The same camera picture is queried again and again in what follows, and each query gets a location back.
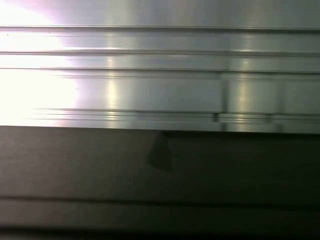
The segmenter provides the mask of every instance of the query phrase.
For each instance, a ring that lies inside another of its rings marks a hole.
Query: horizontal groove
[[[158,69],[319,73],[320,57],[228,55],[0,55],[1,69]]]
[[[216,26],[148,26],[148,25],[0,25],[0,31],[168,31],[168,32],[264,32],[264,33],[320,33],[320,28],[286,27],[216,27]]]
[[[139,49],[57,49],[34,51],[0,51],[0,55],[35,55],[35,56],[105,56],[105,55],[205,55],[238,57],[320,57],[320,52],[268,52],[268,51],[183,51],[183,50],[139,50]]]
[[[203,208],[226,208],[226,209],[266,209],[287,211],[320,211],[320,204],[273,204],[273,203],[226,203],[226,202],[186,202],[186,201],[145,201],[145,200],[118,200],[96,199],[76,197],[45,197],[45,196],[10,196],[0,195],[0,201],[15,202],[55,202],[55,203],[80,203],[80,204],[120,204],[137,206],[172,206],[172,207],[203,207]]]

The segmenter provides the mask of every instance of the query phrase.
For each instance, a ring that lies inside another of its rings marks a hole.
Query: dark gray surface
[[[0,211],[2,228],[320,237],[319,211],[41,201],[0,201]]]
[[[320,206],[319,137],[0,127],[0,197]]]
[[[318,136],[45,127],[0,136],[0,236],[320,237]]]

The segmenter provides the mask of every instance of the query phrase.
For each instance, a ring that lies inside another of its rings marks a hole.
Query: brushed aluminum surface
[[[319,10],[317,0],[3,0],[0,124],[310,133]]]

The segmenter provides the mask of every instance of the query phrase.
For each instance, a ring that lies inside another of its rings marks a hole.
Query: metal panel
[[[0,55],[4,69],[224,70],[227,58],[209,55]]]
[[[3,0],[0,122],[251,131],[298,114],[310,124],[319,10],[317,0]]]
[[[270,123],[227,123],[227,132],[245,132],[245,133],[275,133],[276,124]]]
[[[24,72],[11,73],[0,80],[0,105],[13,112],[17,108],[220,112],[222,108],[222,84],[217,79],[68,78],[35,71],[26,81]]]
[[[286,114],[320,114],[320,82],[288,81],[285,89]]]
[[[254,31],[114,29],[90,30],[13,30],[0,31],[0,52],[4,53],[241,53],[278,54],[288,52],[319,53],[317,38],[284,33]]]
[[[282,57],[279,59],[279,70],[283,72],[320,71],[320,57]]]
[[[318,0],[3,0],[0,25],[318,29],[319,8]]]
[[[275,113],[277,82],[269,80],[229,80],[227,112]]]

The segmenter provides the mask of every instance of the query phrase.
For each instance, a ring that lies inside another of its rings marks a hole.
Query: silver metal strip
[[[319,9],[318,0],[2,0],[0,26],[318,30]]]

